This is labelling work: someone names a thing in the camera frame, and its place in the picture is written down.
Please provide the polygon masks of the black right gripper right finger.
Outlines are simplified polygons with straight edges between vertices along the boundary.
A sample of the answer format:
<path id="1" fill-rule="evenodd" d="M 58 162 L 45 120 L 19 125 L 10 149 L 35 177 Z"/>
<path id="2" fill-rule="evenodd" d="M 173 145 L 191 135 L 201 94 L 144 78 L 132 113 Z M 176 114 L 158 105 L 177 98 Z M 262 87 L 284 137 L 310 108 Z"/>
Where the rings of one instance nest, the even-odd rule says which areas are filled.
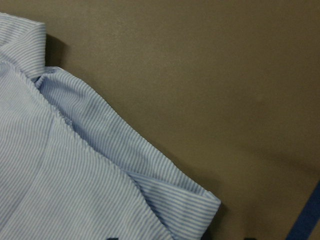
<path id="1" fill-rule="evenodd" d="M 255 236 L 245 236 L 243 240 L 258 240 Z"/>

